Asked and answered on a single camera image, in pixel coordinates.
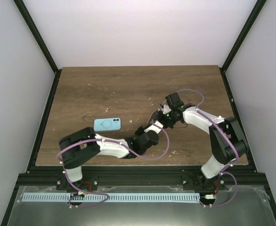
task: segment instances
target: blue phone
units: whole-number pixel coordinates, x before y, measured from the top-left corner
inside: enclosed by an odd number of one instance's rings
[[[120,118],[110,118],[110,119],[95,119],[94,120],[94,131],[114,131],[120,130],[121,120]]]

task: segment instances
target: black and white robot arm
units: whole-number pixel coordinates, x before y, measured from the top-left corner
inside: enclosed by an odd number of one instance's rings
[[[235,147],[239,157],[249,151],[247,140],[235,118],[225,119],[199,109],[198,111],[209,117],[225,134],[230,135],[229,140]],[[161,105],[161,109],[156,113],[155,120],[146,127],[139,127],[132,137],[124,139],[107,138],[95,133],[93,128],[90,127],[64,137],[59,141],[61,150],[82,140],[97,140],[85,144],[84,148],[78,145],[62,154],[64,168],[69,179],[71,182],[81,180],[81,165],[95,155],[110,155],[123,159],[136,158],[136,155],[131,153],[126,147],[139,155],[143,155],[148,148],[158,144],[160,128],[173,128],[178,121],[192,124],[209,134],[212,156],[202,166],[201,171],[207,179],[217,176],[235,159],[235,153],[213,124],[199,114],[198,111],[196,106],[193,104],[185,105],[178,94],[173,93],[166,97],[166,104]]]

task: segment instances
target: white panel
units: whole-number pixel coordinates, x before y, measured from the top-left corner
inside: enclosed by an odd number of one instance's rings
[[[266,2],[227,75],[256,165],[276,201],[276,0]]]
[[[58,67],[220,65],[255,0],[25,0]]]
[[[12,0],[0,0],[0,224],[26,170],[53,72]]]

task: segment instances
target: gray wall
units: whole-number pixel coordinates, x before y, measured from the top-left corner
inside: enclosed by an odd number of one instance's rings
[[[53,76],[13,1],[0,0],[0,223],[26,170]]]
[[[67,67],[222,65],[256,0],[24,2]]]
[[[266,2],[227,77],[256,165],[276,201],[276,0]]]

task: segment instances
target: wooden table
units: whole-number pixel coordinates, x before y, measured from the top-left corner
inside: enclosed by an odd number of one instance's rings
[[[85,127],[95,119],[121,118],[119,131],[99,132],[112,138],[133,135],[145,125],[150,114],[164,98],[183,88],[196,89],[205,96],[201,109],[223,117],[233,116],[227,93],[215,65],[209,66],[131,66],[63,68],[49,119],[36,161],[37,166],[59,165],[55,156],[58,141]],[[184,103],[197,104],[201,97],[192,92],[180,93]],[[117,159],[96,156],[87,165],[194,165],[204,164],[211,156],[208,134],[189,125],[184,129],[167,129],[169,152],[157,161]],[[145,157],[160,156],[166,138],[160,133],[159,144],[148,149]],[[247,164],[244,156],[240,164]]]

